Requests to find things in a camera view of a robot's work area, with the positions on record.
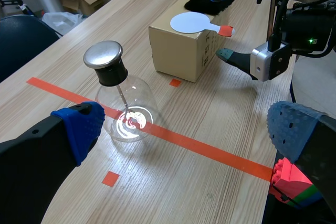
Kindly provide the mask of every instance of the orange tape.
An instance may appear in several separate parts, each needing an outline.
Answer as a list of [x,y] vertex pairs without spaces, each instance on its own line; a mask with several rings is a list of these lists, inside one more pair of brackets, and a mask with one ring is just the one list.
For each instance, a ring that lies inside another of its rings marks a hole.
[[[81,95],[72,93],[68,90],[62,89],[58,86],[55,86],[53,84],[39,80],[34,77],[28,80],[27,83],[74,103],[90,101],[89,99],[82,97]],[[120,113],[120,111],[106,106],[104,106],[104,108],[106,115],[115,119],[118,118],[118,114]],[[167,142],[183,147],[192,152],[198,153],[202,156],[211,158],[225,165],[231,166],[233,168],[236,168],[238,170],[241,170],[258,178],[264,179],[266,181],[270,181],[271,179],[272,168],[260,165],[248,159],[239,157],[237,155],[226,152],[211,145],[202,143],[190,137],[170,131],[158,125],[147,123],[145,128],[142,129],[142,131],[147,132],[153,136],[159,137],[163,140],[166,140]]]
[[113,187],[119,178],[119,174],[113,172],[107,172],[105,178],[103,179],[102,183],[104,185]]
[[225,37],[231,37],[232,30],[233,30],[232,26],[221,26],[218,34]]
[[181,81],[176,80],[176,79],[173,79],[173,80],[169,83],[169,85],[174,86],[174,87],[178,87],[180,84],[181,84]]

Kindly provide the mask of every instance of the black chair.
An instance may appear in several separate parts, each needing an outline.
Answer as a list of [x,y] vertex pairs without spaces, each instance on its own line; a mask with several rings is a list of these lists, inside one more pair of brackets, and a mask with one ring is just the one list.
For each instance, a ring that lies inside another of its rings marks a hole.
[[0,82],[58,40],[36,17],[15,15],[0,20]]

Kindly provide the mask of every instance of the black brush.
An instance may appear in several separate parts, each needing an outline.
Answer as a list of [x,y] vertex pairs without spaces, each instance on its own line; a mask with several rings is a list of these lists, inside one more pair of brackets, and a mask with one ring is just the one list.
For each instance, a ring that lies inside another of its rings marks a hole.
[[184,8],[191,12],[209,14],[212,16],[218,15],[224,11],[234,0],[224,0],[221,2],[212,2],[211,0],[189,0]]

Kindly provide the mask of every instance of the wood grain surface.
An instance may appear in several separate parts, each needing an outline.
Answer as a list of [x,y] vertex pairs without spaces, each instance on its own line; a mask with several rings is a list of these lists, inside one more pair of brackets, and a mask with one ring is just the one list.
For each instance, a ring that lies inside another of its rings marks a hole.
[[[275,148],[267,110],[288,95],[294,59],[272,81],[258,82],[214,57],[197,83],[154,70],[148,26],[176,0],[112,0],[0,83],[0,142],[13,139],[52,110],[72,105],[26,83],[36,77],[94,99],[98,78],[84,52],[102,40],[124,49],[125,66],[157,100],[159,126],[272,167]],[[269,1],[235,0],[225,47],[251,52],[264,42]],[[119,174],[113,187],[102,183]],[[261,223],[269,182],[155,136],[113,143],[105,130],[82,165],[56,193],[43,223]]]

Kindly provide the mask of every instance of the glass flask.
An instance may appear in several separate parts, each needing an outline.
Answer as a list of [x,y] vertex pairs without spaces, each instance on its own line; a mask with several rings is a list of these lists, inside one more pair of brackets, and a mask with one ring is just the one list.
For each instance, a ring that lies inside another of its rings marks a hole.
[[84,54],[84,63],[96,71],[101,87],[96,101],[105,108],[104,129],[112,139],[136,142],[146,137],[157,119],[157,105],[148,84],[128,74],[115,41],[102,41]]

